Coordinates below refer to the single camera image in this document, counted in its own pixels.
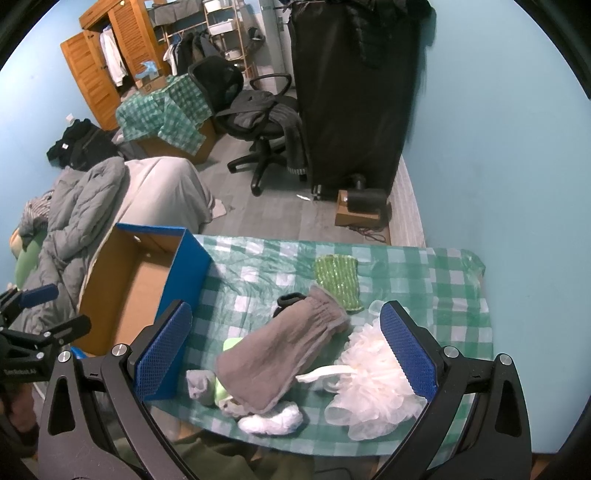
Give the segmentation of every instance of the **blue wall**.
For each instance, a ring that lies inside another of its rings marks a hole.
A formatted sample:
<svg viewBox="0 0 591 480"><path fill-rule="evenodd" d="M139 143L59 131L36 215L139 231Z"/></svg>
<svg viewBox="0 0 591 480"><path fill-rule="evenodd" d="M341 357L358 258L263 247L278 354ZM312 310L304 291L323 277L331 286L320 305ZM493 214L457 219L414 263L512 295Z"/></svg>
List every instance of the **blue wall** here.
<svg viewBox="0 0 591 480"><path fill-rule="evenodd" d="M427 244L486 264L495 350L552 452L591 394L591 102L513 0L430 1L404 150Z"/></svg>
<svg viewBox="0 0 591 480"><path fill-rule="evenodd" d="M8 238L25 202L51 187L60 170L46 152L67 126L66 116L95 121L60 43L81 32L78 18L94 0L60 0L14 51L0 70L0 291L14 281L15 258Z"/></svg>

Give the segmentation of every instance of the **table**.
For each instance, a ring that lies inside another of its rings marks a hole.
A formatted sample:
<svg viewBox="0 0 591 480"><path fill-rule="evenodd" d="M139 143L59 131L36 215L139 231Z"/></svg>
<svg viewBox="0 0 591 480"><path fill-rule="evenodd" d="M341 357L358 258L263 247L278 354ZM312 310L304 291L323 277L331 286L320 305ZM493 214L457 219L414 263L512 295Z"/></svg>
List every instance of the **table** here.
<svg viewBox="0 0 591 480"><path fill-rule="evenodd" d="M279 295L307 292L314 279L314 260L335 253L353 255L359 261L359 297L365 310L351 316L353 325L373 319L367 311L373 300L398 300L441 344L454 345L466 356L492 359L492 328L479 282L484 266L469 251L248 237L196 238L212 256L213 264L194 312L183 371L213 369L224 340L245 336L264 325ZM336 336L311 368L331 364L347 336ZM307 423L297 434L275 438L248 436L234 419L189 399L184 378L179 379L175 399L154 405L226 437L309 455L389 455L412 426L408 421L387 436L353 442L345 428L324 420L324 408L333 395L303 385L295 385L288 395L305 412ZM445 460L454 448L470 402L471 398L463 400L436 461Z"/></svg>
<svg viewBox="0 0 591 480"><path fill-rule="evenodd" d="M188 74L168 77L168 85L143 95L136 92L115 112L126 140L158 137L191 155L205 142L199 128L212 115L201 90Z"/></svg>

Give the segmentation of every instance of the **black mesh chair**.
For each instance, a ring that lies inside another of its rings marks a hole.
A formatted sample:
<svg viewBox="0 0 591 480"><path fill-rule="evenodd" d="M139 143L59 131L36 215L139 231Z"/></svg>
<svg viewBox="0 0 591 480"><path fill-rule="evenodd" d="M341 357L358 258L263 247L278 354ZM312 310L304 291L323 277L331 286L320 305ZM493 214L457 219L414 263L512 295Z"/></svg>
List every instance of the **black mesh chair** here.
<svg viewBox="0 0 591 480"><path fill-rule="evenodd" d="M254 142L251 153L232 160L228 163L228 170L230 173L236 173L237 167L248 163L256 163L252 176L251 191L254 196L258 197L261 194L261 177L267 166L271 163L286 165L285 158L280 155L285 150L285 145L271 147L269 142L283 137L282 127L269 119L274 104L262 111L264 116L261 122L252 128L241 127L234 121L236 118L235 113L218 115L219 112L230 108L232 101L242 91L244 79L240 69L221 57L211 56L191 65L188 73L203 92L209 107L222 128L235 138ZM257 81L272 77L283 77L287 80L283 90L275 97L276 102L283 103L297 111L297 100L285 95L291 86L291 75L286 73L262 75L252 79L251 86L258 90ZM305 180L306 177L300 176L300 179Z"/></svg>

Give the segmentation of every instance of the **green scrubbing pad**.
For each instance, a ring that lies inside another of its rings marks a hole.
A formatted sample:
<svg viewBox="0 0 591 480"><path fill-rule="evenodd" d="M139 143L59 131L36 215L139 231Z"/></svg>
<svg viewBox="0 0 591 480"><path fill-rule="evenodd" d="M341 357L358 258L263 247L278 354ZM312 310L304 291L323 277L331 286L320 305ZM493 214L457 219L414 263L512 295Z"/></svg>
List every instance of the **green scrubbing pad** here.
<svg viewBox="0 0 591 480"><path fill-rule="evenodd" d="M349 255L324 255L314 262L318 284L331 293L348 312L363 309L359 301L357 259Z"/></svg>

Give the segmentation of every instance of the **chair base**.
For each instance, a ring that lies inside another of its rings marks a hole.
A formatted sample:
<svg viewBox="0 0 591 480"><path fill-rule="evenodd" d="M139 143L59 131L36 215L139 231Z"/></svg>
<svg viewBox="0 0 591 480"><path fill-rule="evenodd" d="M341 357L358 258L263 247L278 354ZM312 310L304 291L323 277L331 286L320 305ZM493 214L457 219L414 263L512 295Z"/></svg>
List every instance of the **chair base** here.
<svg viewBox="0 0 591 480"><path fill-rule="evenodd" d="M281 144L276 147L271 147L269 140L265 138L258 138L252 144L248 155L232 160L228 163L228 171L230 173L236 173L237 167L246 165L249 163L256 163L255 171L252 174L251 181L251 192L255 197L258 197L262 193L261 179L265 170L271 163L275 163L285 167L287 161L279 153L285 150L285 145Z"/></svg>

